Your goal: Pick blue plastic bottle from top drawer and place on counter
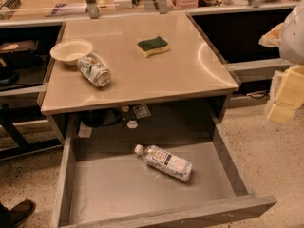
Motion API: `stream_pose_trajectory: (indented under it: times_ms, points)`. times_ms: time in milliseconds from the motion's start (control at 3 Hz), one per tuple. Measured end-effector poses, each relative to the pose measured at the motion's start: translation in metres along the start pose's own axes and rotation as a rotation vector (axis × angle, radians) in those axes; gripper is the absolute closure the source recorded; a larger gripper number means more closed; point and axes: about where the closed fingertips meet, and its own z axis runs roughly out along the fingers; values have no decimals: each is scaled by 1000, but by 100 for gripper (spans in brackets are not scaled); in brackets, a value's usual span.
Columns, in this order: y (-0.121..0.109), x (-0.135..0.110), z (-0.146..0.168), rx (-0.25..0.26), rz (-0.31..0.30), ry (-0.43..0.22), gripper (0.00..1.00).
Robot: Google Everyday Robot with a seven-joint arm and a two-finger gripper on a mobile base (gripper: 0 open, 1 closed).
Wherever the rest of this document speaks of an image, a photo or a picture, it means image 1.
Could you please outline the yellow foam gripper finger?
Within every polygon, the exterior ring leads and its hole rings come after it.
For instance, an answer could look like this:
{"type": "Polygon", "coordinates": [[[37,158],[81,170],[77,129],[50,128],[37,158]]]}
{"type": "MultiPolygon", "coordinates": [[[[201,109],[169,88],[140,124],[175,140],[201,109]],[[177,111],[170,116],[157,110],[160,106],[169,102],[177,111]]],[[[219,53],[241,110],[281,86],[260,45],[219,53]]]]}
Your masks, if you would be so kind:
{"type": "Polygon", "coordinates": [[[282,23],[276,25],[266,34],[262,35],[258,43],[267,48],[279,47],[282,27],[282,23]]]}
{"type": "Polygon", "coordinates": [[[292,65],[284,72],[276,71],[266,104],[266,119],[285,124],[304,104],[304,66],[292,65]]]}

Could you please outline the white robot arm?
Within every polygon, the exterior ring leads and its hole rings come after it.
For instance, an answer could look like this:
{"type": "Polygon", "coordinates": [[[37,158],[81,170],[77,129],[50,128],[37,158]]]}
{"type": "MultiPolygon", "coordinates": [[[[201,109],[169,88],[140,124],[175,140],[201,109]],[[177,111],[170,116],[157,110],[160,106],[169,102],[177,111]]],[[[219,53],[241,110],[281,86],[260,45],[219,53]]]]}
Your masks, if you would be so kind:
{"type": "Polygon", "coordinates": [[[280,57],[291,64],[284,72],[275,72],[265,107],[269,122],[285,124],[304,104],[304,0],[258,43],[267,48],[278,47],[280,57]]]}

